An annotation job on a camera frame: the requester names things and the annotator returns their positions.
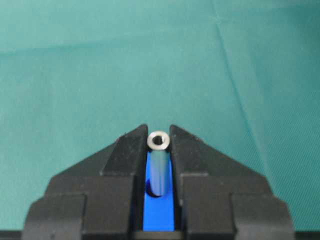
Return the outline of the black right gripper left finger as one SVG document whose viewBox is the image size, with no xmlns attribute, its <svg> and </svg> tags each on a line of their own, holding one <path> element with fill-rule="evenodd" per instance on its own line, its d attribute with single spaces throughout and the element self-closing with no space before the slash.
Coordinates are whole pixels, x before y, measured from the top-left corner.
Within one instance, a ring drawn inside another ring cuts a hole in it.
<svg viewBox="0 0 320 240">
<path fill-rule="evenodd" d="M 143 228 L 148 127 L 142 124 L 53 176 L 24 240 L 127 240 Z"/>
</svg>

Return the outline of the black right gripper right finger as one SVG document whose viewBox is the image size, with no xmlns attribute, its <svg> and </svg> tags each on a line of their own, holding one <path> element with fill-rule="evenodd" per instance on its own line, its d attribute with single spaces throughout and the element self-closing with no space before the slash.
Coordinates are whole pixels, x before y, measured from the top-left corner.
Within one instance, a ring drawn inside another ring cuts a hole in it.
<svg viewBox="0 0 320 240">
<path fill-rule="evenodd" d="M 292 240 L 288 207 L 266 177 L 185 129 L 169 129 L 181 227 L 187 240 Z"/>
</svg>

